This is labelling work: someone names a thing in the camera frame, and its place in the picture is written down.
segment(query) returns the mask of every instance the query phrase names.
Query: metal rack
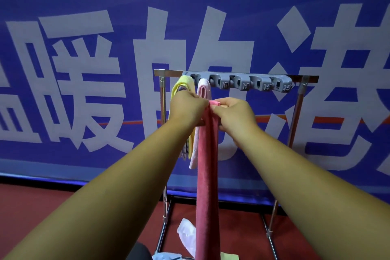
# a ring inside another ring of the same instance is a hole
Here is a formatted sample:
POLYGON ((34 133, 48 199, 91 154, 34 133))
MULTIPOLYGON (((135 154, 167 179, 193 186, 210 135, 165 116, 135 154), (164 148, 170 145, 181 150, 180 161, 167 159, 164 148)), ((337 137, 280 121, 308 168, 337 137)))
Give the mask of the metal rack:
MULTIPOLYGON (((313 75, 279 75, 279 74, 252 74, 252 73, 234 73, 234 72, 197 72, 197 71, 179 71, 179 70, 153 70, 154 76, 159 77, 160 82, 160 103, 161 103, 161 125, 167 121, 167 107, 165 95, 165 78, 166 77, 180 77, 181 75, 189 75, 194 79, 195 85, 198 84, 200 78, 207 78, 212 87, 228 90, 230 88, 237 88, 239 90, 247 91, 255 89, 259 91, 276 90, 282 93, 288 93, 293 87, 293 83, 300 83, 298 89, 298 98, 295 104, 294 113, 290 124, 290 132, 287 141, 287 146, 292 148, 298 120, 302 108, 303 98, 306 93, 307 85, 309 83, 317 83, 319 76, 313 75)), ((164 240, 165 230, 168 226, 169 215, 173 201, 167 201, 167 187, 163 191, 163 227, 161 229, 160 237, 157 243, 156 253, 161 251, 164 240)), ((266 229, 266 236, 270 242, 271 250, 275 260, 278 259, 275 245, 272 241, 273 224, 275 222, 276 212, 279 203, 275 200, 273 204, 272 214, 269 225, 267 225, 264 215, 261 218, 266 229)))

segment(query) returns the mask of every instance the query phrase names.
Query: person's right arm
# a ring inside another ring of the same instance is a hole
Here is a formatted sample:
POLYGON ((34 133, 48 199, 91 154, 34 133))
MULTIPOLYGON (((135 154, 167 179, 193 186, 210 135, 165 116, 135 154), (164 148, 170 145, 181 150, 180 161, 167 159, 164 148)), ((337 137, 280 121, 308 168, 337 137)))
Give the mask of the person's right arm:
POLYGON ((389 259, 390 205, 263 132, 246 101, 212 106, 293 223, 323 259, 389 259))

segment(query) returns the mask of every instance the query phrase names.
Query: gray plastic holder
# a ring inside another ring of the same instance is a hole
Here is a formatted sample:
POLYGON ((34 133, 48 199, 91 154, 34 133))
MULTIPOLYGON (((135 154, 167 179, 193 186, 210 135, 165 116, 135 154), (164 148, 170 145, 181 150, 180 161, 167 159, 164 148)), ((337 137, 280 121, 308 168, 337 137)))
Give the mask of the gray plastic holder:
POLYGON ((293 87, 293 81, 287 75, 196 71, 183 71, 183 75, 191 76, 194 79, 195 85, 198 85, 201 78, 205 78, 210 82, 212 87, 223 90, 236 88, 241 91, 255 89, 259 91, 274 90, 281 93, 288 93, 293 87))

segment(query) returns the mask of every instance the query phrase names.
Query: person's right hand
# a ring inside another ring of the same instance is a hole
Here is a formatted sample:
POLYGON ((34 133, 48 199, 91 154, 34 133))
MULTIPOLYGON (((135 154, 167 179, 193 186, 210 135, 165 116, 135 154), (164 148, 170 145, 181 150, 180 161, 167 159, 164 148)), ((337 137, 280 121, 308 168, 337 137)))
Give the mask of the person's right hand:
POLYGON ((253 130, 258 130, 256 117, 247 101, 236 98, 216 99, 221 106, 212 105, 212 111, 221 118, 220 130, 228 133, 237 146, 253 130))

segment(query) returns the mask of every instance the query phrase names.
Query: pink towel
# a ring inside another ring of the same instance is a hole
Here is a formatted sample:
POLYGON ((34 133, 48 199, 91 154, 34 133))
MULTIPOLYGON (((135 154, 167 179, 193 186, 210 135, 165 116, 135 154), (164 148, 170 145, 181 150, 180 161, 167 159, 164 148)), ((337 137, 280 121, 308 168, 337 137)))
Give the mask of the pink towel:
MULTIPOLYGON (((211 85, 210 82, 201 78, 198 83, 198 91, 196 93, 203 99, 211 100, 211 85)), ((190 169, 196 169, 198 166, 198 141, 199 141, 199 127, 195 128, 194 146, 191 155, 190 169)))
MULTIPOLYGON (((210 101, 210 105, 221 105, 210 101)), ((203 113, 206 125, 199 129, 198 188, 196 203, 196 260, 220 260, 218 216, 218 116, 210 105, 203 113)))

